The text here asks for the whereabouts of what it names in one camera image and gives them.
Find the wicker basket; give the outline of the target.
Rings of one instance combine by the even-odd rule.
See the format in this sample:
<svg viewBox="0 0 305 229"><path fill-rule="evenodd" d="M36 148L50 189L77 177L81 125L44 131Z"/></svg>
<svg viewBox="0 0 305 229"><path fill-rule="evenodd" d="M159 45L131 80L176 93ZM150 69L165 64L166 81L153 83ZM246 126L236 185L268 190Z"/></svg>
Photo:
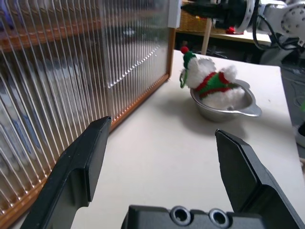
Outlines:
<svg viewBox="0 0 305 229"><path fill-rule="evenodd" d="M204 34L207 25L207 19L198 16L192 16L187 12L181 11L180 27L178 32L192 32ZM226 34L227 29L216 27L216 22L212 23L211 34Z"/></svg>

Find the metal bowl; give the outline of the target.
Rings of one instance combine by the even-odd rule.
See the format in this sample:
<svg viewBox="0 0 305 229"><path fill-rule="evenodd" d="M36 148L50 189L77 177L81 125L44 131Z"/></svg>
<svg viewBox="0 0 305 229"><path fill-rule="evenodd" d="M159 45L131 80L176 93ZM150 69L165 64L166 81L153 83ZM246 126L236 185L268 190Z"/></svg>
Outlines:
<svg viewBox="0 0 305 229"><path fill-rule="evenodd" d="M241 100L233 108L228 110L220 110L208 107L202 103L197 92L193 89L190 90L191 97L193 98L199 113L206 119L213 122L226 122L233 120L241 115L248 117L259 117L262 114L261 108L256 104L256 99L250 85L243 81L237 80L235 86L239 86L244 89L245 94Z"/></svg>

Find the white plush toy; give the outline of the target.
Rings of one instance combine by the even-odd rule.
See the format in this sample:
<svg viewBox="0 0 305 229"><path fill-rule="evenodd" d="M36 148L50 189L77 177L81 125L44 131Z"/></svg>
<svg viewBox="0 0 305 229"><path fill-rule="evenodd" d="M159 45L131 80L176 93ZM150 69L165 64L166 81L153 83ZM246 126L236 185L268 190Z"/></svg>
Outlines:
<svg viewBox="0 0 305 229"><path fill-rule="evenodd" d="M234 65L217 70L210 58L197 58L186 46L181 48L184 69L180 87L187 86L198 94L202 103L220 110L231 110L241 102L245 91L234 83L237 69Z"/></svg>

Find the light wooden shelf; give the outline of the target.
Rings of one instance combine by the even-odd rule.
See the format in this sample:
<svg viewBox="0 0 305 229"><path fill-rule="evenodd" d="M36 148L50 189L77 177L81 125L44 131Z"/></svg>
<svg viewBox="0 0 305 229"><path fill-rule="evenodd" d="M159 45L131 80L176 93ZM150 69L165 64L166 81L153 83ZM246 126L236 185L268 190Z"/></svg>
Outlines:
<svg viewBox="0 0 305 229"><path fill-rule="evenodd" d="M210 31L208 35L205 35L205 32L202 35L200 33L178 32L176 30L174 45L176 50L186 46L190 50L201 54L204 45L207 46L206 54L211 53L216 48L252 55L261 55L263 53L262 50L255 46L250 32L244 31L242 34L211 34Z"/></svg>

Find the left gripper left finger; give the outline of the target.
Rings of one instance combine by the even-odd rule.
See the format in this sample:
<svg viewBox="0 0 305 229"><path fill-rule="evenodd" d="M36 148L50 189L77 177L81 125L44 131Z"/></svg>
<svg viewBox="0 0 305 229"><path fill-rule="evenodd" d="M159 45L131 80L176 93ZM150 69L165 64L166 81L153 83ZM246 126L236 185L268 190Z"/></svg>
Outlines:
<svg viewBox="0 0 305 229"><path fill-rule="evenodd" d="M20 229L70 229L76 212L92 202L111 117L93 121L62 153Z"/></svg>

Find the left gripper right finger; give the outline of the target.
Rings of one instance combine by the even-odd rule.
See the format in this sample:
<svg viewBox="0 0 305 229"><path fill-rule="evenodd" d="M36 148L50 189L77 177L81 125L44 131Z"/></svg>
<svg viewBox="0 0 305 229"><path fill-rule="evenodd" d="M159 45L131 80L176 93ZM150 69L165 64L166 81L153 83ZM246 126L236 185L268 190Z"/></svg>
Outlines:
<svg viewBox="0 0 305 229"><path fill-rule="evenodd" d="M269 170L244 140L215 132L221 178L233 212L232 229L305 229Z"/></svg>

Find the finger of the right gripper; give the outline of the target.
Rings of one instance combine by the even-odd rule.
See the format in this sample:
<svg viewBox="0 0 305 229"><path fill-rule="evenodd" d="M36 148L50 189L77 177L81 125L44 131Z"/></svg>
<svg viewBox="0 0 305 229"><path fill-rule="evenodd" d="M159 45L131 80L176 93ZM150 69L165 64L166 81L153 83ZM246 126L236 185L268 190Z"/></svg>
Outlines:
<svg viewBox="0 0 305 229"><path fill-rule="evenodd" d="M214 3L186 3L181 10L200 18L214 18L216 4Z"/></svg>

